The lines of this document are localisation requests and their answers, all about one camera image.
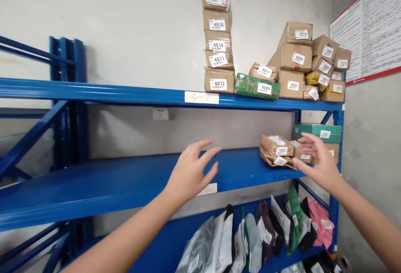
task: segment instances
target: wall socket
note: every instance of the wall socket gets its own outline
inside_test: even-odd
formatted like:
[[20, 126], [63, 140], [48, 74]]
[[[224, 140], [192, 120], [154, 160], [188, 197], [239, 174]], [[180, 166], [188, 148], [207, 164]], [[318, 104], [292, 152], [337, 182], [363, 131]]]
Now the wall socket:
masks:
[[153, 120], [169, 120], [168, 108], [152, 108]]

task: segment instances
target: notice board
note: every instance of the notice board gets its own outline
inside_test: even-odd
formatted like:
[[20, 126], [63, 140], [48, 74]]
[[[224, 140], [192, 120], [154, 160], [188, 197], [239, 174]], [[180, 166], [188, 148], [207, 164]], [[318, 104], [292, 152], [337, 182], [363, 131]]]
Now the notice board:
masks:
[[357, 0], [330, 24], [352, 52], [347, 86], [401, 71], [401, 0]]

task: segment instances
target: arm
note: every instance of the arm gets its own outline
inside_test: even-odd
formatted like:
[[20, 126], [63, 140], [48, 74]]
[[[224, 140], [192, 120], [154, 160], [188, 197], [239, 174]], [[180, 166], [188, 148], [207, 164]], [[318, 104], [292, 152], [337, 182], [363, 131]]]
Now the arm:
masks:
[[342, 178], [334, 158], [320, 138], [308, 133], [302, 133], [302, 136], [299, 147], [312, 148], [308, 154], [317, 157], [318, 164], [310, 167], [294, 158], [295, 165], [339, 201], [387, 268], [401, 272], [400, 229]]
[[164, 190], [62, 273], [127, 272], [171, 216], [217, 174], [217, 162], [206, 175], [203, 170], [220, 148], [212, 148], [199, 158], [201, 149], [211, 143], [210, 140], [203, 140], [189, 145], [180, 155]]

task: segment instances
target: small box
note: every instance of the small box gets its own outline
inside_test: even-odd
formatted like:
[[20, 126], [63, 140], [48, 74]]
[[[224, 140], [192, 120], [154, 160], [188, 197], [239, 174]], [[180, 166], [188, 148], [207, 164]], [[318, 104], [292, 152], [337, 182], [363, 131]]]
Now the small box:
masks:
[[235, 80], [235, 93], [276, 100], [279, 98], [280, 84], [239, 73]]
[[302, 100], [304, 98], [304, 73], [290, 70], [277, 70], [277, 82], [280, 83], [280, 97]]
[[351, 51], [348, 49], [339, 48], [335, 54], [334, 64], [336, 70], [348, 70], [351, 64]]
[[202, 0], [204, 10], [217, 10], [228, 12], [230, 8], [230, 0]]
[[206, 50], [231, 52], [231, 34], [221, 31], [205, 31]]
[[249, 75], [258, 79], [274, 82], [276, 80], [276, 67], [264, 66], [255, 62], [249, 70]]
[[232, 53], [205, 51], [205, 55], [207, 67], [234, 70], [234, 60]]
[[324, 143], [340, 143], [343, 128], [341, 126], [331, 126], [313, 123], [296, 123], [294, 125], [294, 136], [301, 138], [301, 133], [311, 133], [320, 137]]
[[205, 91], [234, 93], [235, 73], [233, 70], [205, 67]]
[[312, 55], [322, 56], [329, 62], [333, 62], [340, 45], [325, 35], [321, 35], [312, 41]]
[[329, 86], [320, 94], [325, 102], [344, 102], [345, 83], [331, 80]]
[[261, 145], [271, 156], [292, 156], [294, 147], [280, 135], [262, 135]]
[[312, 45], [313, 26], [310, 23], [291, 22], [285, 25], [279, 45], [283, 43]]
[[298, 44], [281, 44], [267, 65], [280, 69], [309, 72], [312, 68], [312, 48]]

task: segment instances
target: green box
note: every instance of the green box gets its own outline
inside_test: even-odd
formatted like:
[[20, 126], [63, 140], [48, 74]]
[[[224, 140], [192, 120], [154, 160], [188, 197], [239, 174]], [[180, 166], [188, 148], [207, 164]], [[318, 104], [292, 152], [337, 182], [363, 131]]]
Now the green box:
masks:
[[324, 143], [340, 143], [343, 128], [322, 124], [301, 123], [294, 125], [294, 136], [301, 138], [301, 133], [311, 133], [319, 137]]
[[235, 80], [235, 93], [276, 100], [279, 98], [280, 84], [239, 73]]

